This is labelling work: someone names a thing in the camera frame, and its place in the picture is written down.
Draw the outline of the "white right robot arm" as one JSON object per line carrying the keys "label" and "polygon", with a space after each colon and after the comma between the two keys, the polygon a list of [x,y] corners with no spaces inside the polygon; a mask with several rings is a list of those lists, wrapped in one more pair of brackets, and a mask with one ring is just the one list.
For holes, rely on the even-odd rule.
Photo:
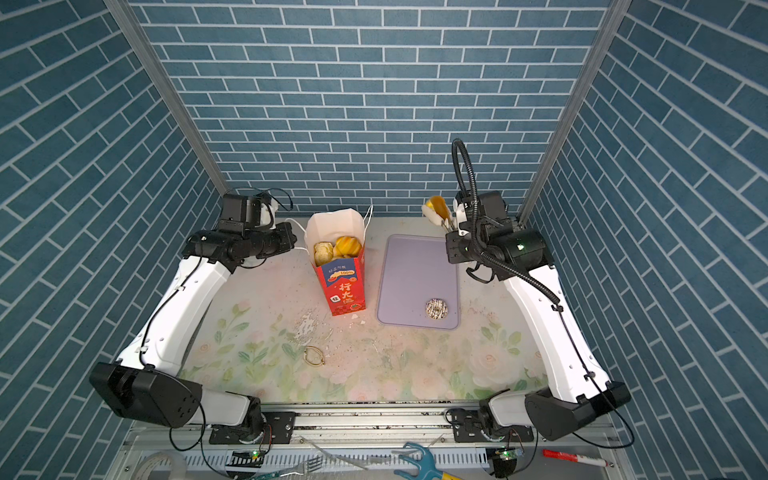
{"label": "white right robot arm", "polygon": [[557,440],[613,413],[631,400],[626,384],[612,380],[591,353],[561,289],[543,236],[521,229],[501,195],[473,198],[460,191],[453,201],[455,230],[446,235],[452,264],[481,267],[502,282],[522,311],[541,354],[547,384],[529,393],[501,390],[481,400],[480,430],[493,440],[516,433]]}

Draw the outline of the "red paper gift bag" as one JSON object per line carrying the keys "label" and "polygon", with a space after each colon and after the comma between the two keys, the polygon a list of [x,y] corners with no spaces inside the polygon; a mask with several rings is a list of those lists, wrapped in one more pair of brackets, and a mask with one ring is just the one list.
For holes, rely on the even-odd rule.
{"label": "red paper gift bag", "polygon": [[[291,219],[300,230],[302,248],[307,251],[309,263],[333,316],[366,309],[365,246],[372,215],[373,206],[370,206],[365,214],[352,208],[316,213],[305,226]],[[360,254],[356,258],[335,257],[330,263],[317,267],[314,262],[314,245],[318,242],[335,244],[341,236],[357,237],[363,244]]]}

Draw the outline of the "metal food tongs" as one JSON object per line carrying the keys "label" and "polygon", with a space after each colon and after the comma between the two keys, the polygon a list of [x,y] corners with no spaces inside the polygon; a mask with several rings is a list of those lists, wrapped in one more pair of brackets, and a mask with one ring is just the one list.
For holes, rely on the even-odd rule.
{"label": "metal food tongs", "polygon": [[458,230],[455,220],[446,205],[435,204],[432,200],[428,200],[421,207],[421,211],[433,225],[442,227],[446,232]]}

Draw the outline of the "chocolate sprinkled donut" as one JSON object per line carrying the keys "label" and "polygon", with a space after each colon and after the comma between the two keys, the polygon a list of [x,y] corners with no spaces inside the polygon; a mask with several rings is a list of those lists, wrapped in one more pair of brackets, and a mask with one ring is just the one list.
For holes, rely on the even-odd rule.
{"label": "chocolate sprinkled donut", "polygon": [[432,320],[442,320],[449,312],[448,304],[445,300],[432,298],[425,305],[425,314]]}

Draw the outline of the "small orange bun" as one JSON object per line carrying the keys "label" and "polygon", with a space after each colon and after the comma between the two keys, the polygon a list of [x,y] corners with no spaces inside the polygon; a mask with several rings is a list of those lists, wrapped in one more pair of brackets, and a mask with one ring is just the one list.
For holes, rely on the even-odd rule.
{"label": "small orange bun", "polygon": [[430,197],[421,207],[422,214],[433,224],[441,225],[451,220],[445,200],[441,196]]}

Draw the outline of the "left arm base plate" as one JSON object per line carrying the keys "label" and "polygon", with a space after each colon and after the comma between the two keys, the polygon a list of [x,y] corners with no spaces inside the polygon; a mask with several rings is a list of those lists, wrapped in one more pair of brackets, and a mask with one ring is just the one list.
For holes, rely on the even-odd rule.
{"label": "left arm base plate", "polygon": [[297,415],[294,412],[262,412],[246,419],[242,425],[214,425],[210,435],[211,445],[275,445],[289,444]]}

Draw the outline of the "small shell shaped bread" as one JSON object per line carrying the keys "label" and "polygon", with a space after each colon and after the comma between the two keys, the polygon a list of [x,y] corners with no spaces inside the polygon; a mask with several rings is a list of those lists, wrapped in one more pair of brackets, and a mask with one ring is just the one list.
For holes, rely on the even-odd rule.
{"label": "small shell shaped bread", "polygon": [[330,263],[335,258],[335,245],[331,242],[318,242],[314,245],[314,262],[317,267]]}

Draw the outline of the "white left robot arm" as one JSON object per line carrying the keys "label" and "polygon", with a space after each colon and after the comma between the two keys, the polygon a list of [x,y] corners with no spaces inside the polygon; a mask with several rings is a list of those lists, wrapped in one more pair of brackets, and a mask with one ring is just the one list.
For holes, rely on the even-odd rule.
{"label": "white left robot arm", "polygon": [[193,334],[235,270],[249,257],[287,253],[296,241],[286,222],[267,230],[192,234],[171,285],[137,337],[90,373],[90,384],[112,412],[170,428],[212,425],[247,439],[259,436],[265,421],[258,399],[207,389],[180,379],[179,372]]}

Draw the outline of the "yellow striped bread roll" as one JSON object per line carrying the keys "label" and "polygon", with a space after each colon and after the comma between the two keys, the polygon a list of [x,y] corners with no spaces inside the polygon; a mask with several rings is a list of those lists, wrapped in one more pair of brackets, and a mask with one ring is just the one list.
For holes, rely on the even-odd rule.
{"label": "yellow striped bread roll", "polygon": [[363,249],[362,242],[354,236],[341,236],[334,244],[333,254],[340,258],[356,258]]}

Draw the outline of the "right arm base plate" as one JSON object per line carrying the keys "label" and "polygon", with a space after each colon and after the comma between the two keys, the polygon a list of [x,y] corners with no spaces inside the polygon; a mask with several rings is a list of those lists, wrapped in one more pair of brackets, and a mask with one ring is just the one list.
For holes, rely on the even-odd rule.
{"label": "right arm base plate", "polygon": [[443,413],[449,424],[454,441],[477,443],[481,441],[499,443],[532,442],[534,432],[530,426],[501,426],[483,409],[468,410],[460,407],[449,408]]}

